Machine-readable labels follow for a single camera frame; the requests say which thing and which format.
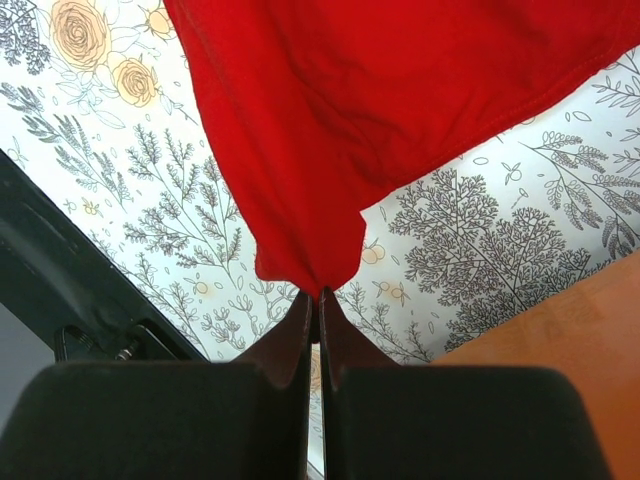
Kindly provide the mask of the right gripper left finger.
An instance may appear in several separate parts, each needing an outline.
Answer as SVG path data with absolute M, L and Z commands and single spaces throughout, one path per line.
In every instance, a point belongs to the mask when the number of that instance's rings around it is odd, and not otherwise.
M 235 360 L 61 362 L 21 394 L 5 479 L 303 479 L 313 301 Z

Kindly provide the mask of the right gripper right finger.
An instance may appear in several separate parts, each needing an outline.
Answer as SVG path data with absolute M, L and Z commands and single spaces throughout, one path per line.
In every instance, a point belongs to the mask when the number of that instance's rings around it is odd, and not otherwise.
M 318 299 L 328 479 L 608 479 L 584 403 L 561 373 L 402 366 Z

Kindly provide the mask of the red t shirt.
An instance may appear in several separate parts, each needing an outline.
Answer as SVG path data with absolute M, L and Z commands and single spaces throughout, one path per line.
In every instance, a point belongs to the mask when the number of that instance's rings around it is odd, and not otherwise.
M 169 1 L 256 272 L 357 272 L 362 212 L 639 43 L 635 1 Z

